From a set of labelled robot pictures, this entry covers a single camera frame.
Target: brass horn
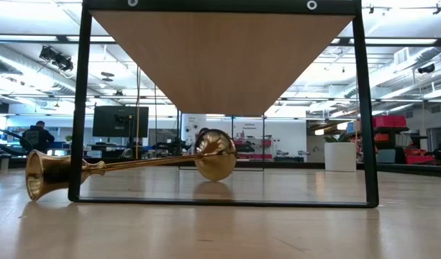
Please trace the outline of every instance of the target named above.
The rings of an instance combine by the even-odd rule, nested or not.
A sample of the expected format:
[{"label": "brass horn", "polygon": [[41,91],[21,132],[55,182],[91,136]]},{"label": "brass horn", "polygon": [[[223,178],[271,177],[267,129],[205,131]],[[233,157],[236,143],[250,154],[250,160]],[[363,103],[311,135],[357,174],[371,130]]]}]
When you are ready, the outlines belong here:
[{"label": "brass horn", "polygon": [[[89,176],[103,176],[108,171],[186,161],[195,161],[201,175],[211,181],[220,181],[228,177],[235,168],[237,156],[235,144],[227,133],[221,130],[209,129],[203,132],[196,140],[195,151],[195,155],[110,164],[103,161],[90,164],[83,160],[81,183]],[[68,188],[70,161],[70,156],[53,157],[33,150],[28,156],[25,171],[27,191],[31,200],[37,201],[51,191]]]}]

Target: white pedestal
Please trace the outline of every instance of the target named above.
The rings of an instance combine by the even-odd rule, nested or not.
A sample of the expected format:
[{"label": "white pedestal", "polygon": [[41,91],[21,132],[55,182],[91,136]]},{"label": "white pedestal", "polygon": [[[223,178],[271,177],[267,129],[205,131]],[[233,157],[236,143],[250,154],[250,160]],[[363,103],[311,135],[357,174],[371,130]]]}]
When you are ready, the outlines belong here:
[{"label": "white pedestal", "polygon": [[356,172],[356,145],[350,142],[325,143],[326,171]]}]

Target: computer monitor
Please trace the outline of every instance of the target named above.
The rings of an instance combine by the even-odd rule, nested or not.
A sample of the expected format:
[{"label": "computer monitor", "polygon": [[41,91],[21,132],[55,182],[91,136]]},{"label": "computer monitor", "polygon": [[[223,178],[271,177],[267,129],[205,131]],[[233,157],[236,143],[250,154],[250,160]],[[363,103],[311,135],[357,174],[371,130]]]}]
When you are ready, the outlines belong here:
[{"label": "computer monitor", "polygon": [[[140,107],[139,137],[148,137],[148,107]],[[96,106],[94,137],[136,137],[137,109],[125,106]]]}]

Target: light wood surface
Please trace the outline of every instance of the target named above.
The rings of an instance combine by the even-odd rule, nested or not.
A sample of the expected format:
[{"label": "light wood surface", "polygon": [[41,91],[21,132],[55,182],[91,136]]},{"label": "light wood surface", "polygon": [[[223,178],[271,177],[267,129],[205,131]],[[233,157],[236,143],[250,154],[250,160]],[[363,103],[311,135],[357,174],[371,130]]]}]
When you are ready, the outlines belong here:
[{"label": "light wood surface", "polygon": [[94,11],[184,113],[263,114],[352,17]]},{"label": "light wood surface", "polygon": [[[21,171],[0,176],[0,258],[441,258],[441,178],[379,173],[377,209],[71,204],[66,191],[29,202]],[[363,172],[146,168],[94,176],[83,195],[364,200]]]}]

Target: ceiling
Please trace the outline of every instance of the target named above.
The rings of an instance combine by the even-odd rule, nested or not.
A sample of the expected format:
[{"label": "ceiling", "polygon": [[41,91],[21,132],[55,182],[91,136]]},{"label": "ceiling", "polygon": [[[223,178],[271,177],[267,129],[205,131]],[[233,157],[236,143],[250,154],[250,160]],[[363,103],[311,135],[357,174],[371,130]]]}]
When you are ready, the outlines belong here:
[{"label": "ceiling", "polygon": [[[441,12],[434,15],[437,1],[425,0],[370,0],[363,1],[363,18],[366,37],[405,37],[405,38],[437,38],[441,37]],[[373,7],[373,13],[369,14],[370,6]],[[0,1],[0,36],[1,35],[78,35],[79,21],[81,18],[81,1],[79,0],[6,0]],[[92,25],[92,35],[104,36],[108,33],[94,20]],[[353,32],[349,25],[341,31],[339,37],[352,37]],[[72,90],[75,86],[75,70],[72,73],[61,75],[58,69],[51,64],[45,64],[39,58],[43,45],[49,45],[56,51],[72,57],[76,63],[78,59],[77,44],[50,44],[40,43],[21,43],[14,36],[15,40],[7,43],[0,43],[0,57],[7,58],[35,69],[32,73],[32,79],[29,80],[32,85],[41,84],[51,78],[54,81],[62,82],[63,85],[69,85],[70,88],[43,88],[43,87],[16,87],[18,81],[26,81],[15,75],[4,75],[0,78],[2,82],[10,82],[13,87],[0,87],[1,94],[16,95],[10,99],[0,99],[1,102],[10,104],[21,103],[24,100],[25,105],[30,105],[29,101],[35,103],[33,98],[22,99],[17,94],[44,94],[47,96],[43,101],[58,103],[59,101],[71,103],[73,100],[69,97],[73,95]],[[378,78],[389,63],[394,62],[394,54],[403,47],[368,47],[368,63],[371,72],[371,94],[374,99],[387,98],[409,98],[418,99],[428,94],[430,98],[441,99],[441,78],[439,82],[434,82],[433,78],[441,77],[441,49],[434,58],[436,62],[436,71],[431,74],[412,75],[417,65],[427,63],[426,60],[413,63],[410,67],[394,71],[391,75],[388,71],[382,72],[386,75]],[[427,50],[425,47],[411,50],[411,53],[419,53]],[[112,82],[104,82],[102,72],[113,73],[115,76]],[[329,117],[347,117],[353,115],[351,112],[355,106],[355,101],[333,101],[328,98],[345,99],[356,97],[351,93],[346,97],[346,93],[355,89],[355,55],[353,47],[328,47],[323,53],[305,70],[305,72],[289,86],[282,98],[277,100],[276,106],[303,107],[298,109],[307,110],[307,116],[329,116]],[[141,76],[141,96],[157,96],[155,100],[147,98],[142,99],[141,104],[151,105],[160,104],[166,106],[165,109],[174,113],[175,107],[171,105],[169,99],[157,86],[142,72]],[[410,87],[409,90],[392,94],[401,89]],[[120,46],[116,44],[91,45],[89,77],[88,77],[88,95],[90,96],[112,96],[117,91],[122,91],[129,98],[122,99],[89,99],[88,105],[93,108],[94,104],[123,104],[133,105],[135,99],[131,96],[137,95],[137,66],[134,61],[126,54]],[[388,111],[395,107],[404,105],[404,103],[384,103],[374,102],[374,110]],[[282,114],[279,116],[292,117],[292,109],[270,109],[279,110]]]}]

